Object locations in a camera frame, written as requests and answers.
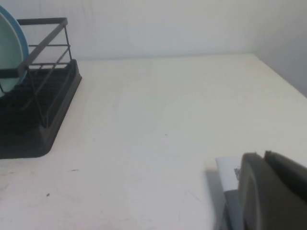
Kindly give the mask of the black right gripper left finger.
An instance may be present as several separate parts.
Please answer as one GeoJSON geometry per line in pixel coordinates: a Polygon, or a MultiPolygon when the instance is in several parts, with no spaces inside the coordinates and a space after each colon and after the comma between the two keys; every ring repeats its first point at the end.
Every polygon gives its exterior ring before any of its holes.
{"type": "Polygon", "coordinates": [[[294,194],[256,153],[242,157],[239,200],[246,230],[307,228],[307,202],[294,194]]]}

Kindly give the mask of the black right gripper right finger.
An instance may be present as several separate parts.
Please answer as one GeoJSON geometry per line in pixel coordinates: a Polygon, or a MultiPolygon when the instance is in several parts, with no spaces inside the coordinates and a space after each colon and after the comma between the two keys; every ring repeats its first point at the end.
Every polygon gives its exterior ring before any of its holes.
{"type": "Polygon", "coordinates": [[[307,201],[306,167],[273,151],[266,151],[264,160],[294,194],[307,201]]]}

